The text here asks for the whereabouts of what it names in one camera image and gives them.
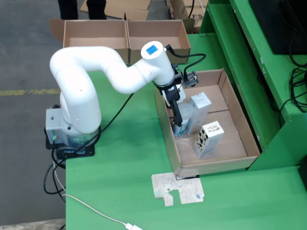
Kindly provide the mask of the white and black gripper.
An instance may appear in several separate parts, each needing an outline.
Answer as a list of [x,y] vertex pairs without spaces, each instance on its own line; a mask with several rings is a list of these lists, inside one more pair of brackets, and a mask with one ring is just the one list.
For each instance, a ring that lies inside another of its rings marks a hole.
[[178,104],[182,103],[186,98],[183,84],[172,86],[166,91],[162,90],[162,95],[166,105],[172,108],[174,125],[180,127],[182,125],[182,117],[178,108]]

